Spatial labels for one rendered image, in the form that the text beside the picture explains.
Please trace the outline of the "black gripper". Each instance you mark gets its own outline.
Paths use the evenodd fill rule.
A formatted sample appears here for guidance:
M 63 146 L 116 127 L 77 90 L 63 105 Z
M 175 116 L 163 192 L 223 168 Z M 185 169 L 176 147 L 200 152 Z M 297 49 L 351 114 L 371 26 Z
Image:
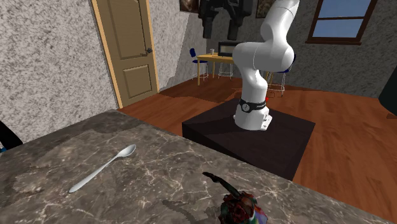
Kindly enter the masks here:
M 253 0 L 200 0 L 198 17 L 202 19 L 205 39 L 211 39 L 212 23 L 218 8 L 226 10 L 230 15 L 227 39 L 235 41 L 240 27 L 239 19 L 252 14 Z

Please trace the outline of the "yellow wooden table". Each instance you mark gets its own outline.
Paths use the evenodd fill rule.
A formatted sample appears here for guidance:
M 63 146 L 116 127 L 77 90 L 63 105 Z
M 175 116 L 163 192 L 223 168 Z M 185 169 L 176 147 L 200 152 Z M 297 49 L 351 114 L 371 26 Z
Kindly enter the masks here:
M 212 77 L 214 77 L 215 62 L 230 64 L 234 63 L 232 53 L 239 44 L 238 41 L 221 41 L 218 43 L 218 51 L 197 56 L 197 85 L 200 85 L 200 63 L 202 61 L 212 62 Z

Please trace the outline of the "blue chair with metal legs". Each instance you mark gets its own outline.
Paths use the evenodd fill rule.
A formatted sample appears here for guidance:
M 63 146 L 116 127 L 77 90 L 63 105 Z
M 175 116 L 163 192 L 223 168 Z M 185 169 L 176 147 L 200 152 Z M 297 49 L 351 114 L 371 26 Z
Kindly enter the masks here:
M 200 62 L 198 62 L 197 61 L 197 55 L 195 53 L 195 49 L 194 48 L 190 49 L 190 55 L 191 55 L 191 57 L 193 59 L 192 62 L 195 65 L 198 65 L 198 68 L 200 69 L 200 77 L 203 78 L 203 80 L 204 80 L 205 78 L 207 78 L 209 76 L 207 61 L 201 60 Z
M 295 60 L 296 60 L 296 54 L 294 54 L 292 64 L 285 71 L 278 72 L 278 74 L 282 74 L 281 84 L 276 84 L 276 83 L 272 82 L 272 80 L 274 78 L 274 72 L 267 72 L 266 80 L 268 81 L 268 89 L 269 90 L 278 91 L 281 93 L 281 96 L 283 96 L 284 91 L 285 91 L 286 74 L 291 71 L 291 68 L 293 67 L 293 63 L 295 62 Z M 279 87 L 279 89 L 270 88 L 272 86 L 277 86 L 277 87 Z

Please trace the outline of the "tan panelled door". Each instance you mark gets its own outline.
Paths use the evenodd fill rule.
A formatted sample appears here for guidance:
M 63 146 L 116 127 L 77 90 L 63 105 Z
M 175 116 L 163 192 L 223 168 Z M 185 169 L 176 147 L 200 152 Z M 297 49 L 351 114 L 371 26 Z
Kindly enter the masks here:
M 120 108 L 159 91 L 149 0 L 91 0 Z

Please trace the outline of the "dark wood framed window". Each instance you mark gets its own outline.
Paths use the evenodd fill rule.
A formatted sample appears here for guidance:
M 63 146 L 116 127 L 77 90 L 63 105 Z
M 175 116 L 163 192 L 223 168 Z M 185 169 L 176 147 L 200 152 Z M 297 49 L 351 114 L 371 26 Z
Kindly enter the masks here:
M 308 44 L 360 45 L 378 0 L 319 0 Z

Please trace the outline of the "dark robot stand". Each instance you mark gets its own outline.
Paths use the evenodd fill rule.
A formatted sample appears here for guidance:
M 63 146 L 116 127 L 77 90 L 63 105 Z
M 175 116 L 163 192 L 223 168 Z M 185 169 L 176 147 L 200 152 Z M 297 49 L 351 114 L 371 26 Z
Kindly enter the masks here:
M 315 123 L 271 109 L 267 130 L 244 130 L 233 118 L 238 105 L 232 99 L 184 121 L 183 137 L 291 181 Z

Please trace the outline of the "dark red stemmed fruit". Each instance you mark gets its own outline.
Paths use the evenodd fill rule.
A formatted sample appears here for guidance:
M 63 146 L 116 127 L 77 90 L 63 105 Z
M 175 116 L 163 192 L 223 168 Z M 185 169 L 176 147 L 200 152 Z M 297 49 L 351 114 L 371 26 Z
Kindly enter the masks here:
M 239 192 L 231 184 L 209 172 L 203 175 L 212 179 L 215 183 L 220 183 L 229 194 L 223 197 L 221 213 L 218 216 L 221 224 L 267 224 L 268 217 L 263 209 L 257 206 L 254 195 Z

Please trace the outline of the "silver spoon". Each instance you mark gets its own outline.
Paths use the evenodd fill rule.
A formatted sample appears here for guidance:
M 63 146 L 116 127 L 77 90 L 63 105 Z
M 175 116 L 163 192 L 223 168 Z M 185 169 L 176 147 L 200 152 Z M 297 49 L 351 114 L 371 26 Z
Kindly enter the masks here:
M 109 160 L 108 162 L 106 162 L 104 165 L 102 165 L 101 167 L 99 167 L 97 170 L 95 170 L 93 173 L 89 174 L 87 177 L 85 177 L 84 179 L 82 179 L 81 181 L 79 181 L 78 183 L 76 183 L 74 186 L 72 186 L 69 189 L 69 193 L 74 193 L 77 190 L 79 190 L 81 187 L 83 187 L 85 184 L 87 184 L 90 180 L 92 180 L 93 178 L 96 177 L 96 175 L 98 175 L 106 166 L 108 166 L 111 162 L 113 162 L 114 160 L 116 160 L 117 158 L 120 157 L 127 157 L 131 154 L 133 154 L 133 152 L 136 150 L 136 144 L 131 144 L 129 146 L 127 146 L 126 148 L 124 148 L 123 150 L 121 150 L 118 154 L 116 154 L 111 160 Z

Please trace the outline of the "dark wall picture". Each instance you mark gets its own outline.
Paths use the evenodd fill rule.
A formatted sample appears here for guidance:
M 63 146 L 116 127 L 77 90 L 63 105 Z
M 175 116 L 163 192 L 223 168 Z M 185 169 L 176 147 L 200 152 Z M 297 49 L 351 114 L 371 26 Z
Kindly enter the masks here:
M 179 0 L 179 9 L 183 12 L 198 13 L 199 0 Z

